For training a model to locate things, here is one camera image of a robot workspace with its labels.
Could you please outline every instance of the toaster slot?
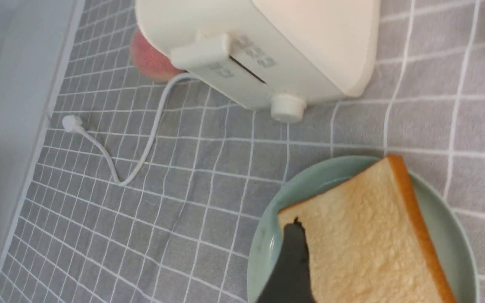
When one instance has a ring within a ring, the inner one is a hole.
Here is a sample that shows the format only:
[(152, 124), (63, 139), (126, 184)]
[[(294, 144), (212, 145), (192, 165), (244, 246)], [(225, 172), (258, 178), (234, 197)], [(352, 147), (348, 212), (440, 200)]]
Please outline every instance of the toaster slot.
[(239, 67), (241, 67), (242, 69), (244, 69), (247, 73), (249, 73), (250, 75), (252, 75), (252, 77), (254, 77), (256, 80), (260, 81), (262, 84), (267, 84), (265, 81), (263, 81), (263, 79), (261, 79), (260, 77), (258, 77), (258, 75), (254, 74), (250, 69), (248, 69), (247, 67), (245, 67), (241, 62), (237, 61), (237, 59), (233, 58), (232, 56), (229, 56), (229, 59), (231, 61), (233, 61), (233, 63), (237, 64)]

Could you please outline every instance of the toaster lever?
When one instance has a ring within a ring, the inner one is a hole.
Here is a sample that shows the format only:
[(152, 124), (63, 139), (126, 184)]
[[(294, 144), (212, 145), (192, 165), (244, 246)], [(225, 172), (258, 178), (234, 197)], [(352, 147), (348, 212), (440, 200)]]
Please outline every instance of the toaster lever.
[(229, 59), (231, 38), (227, 33), (204, 38), (192, 44), (173, 48), (170, 60), (178, 69), (195, 69)]

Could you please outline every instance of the gray checkered tablecloth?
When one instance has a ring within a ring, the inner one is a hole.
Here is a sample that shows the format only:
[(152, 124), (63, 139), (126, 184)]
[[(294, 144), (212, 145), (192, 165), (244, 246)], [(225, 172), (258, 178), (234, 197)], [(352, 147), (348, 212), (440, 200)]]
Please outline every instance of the gray checkered tablecloth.
[(485, 0), (381, 0), (377, 64), (358, 100), (283, 125), (200, 81), (175, 86), (129, 186), (61, 119), (79, 115), (125, 178), (162, 84), (129, 58), (129, 0), (86, 0), (33, 182), (1, 263), (0, 302), (246, 303), (258, 221), (331, 156), (397, 153), (470, 236), (485, 298)]

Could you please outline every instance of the toaster knob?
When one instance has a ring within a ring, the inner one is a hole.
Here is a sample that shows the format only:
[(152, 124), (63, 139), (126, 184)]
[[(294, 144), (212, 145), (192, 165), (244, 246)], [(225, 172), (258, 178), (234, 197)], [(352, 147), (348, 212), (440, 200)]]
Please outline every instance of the toaster knob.
[(291, 94), (277, 94), (271, 100), (271, 117), (283, 123), (296, 123), (302, 120), (306, 101)]

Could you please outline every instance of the bread crust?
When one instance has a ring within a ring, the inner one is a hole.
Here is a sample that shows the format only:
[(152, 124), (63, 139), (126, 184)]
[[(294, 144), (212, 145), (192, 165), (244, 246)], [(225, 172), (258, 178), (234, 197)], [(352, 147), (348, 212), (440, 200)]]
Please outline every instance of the bread crust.
[(398, 155), (388, 155), (387, 159), (392, 167), (392, 171), (394, 172), (394, 177), (396, 178), (398, 188), (403, 196), (405, 208), (414, 227), (420, 248), (422, 249), (424, 258), (426, 259), (426, 265), (431, 272), (435, 287), (439, 292), (439, 296), (441, 296), (442, 301), (445, 303), (456, 303), (456, 298), (454, 298), (454, 294), (452, 293), (450, 285), (446, 280), (445, 273), (439, 264), (435, 247), (433, 246), (432, 240), (429, 236), (426, 223), (424, 223), (422, 213), (420, 213), (418, 202), (416, 201), (416, 196), (414, 194), (413, 187), (411, 186), (410, 176), (405, 163), (402, 157)]

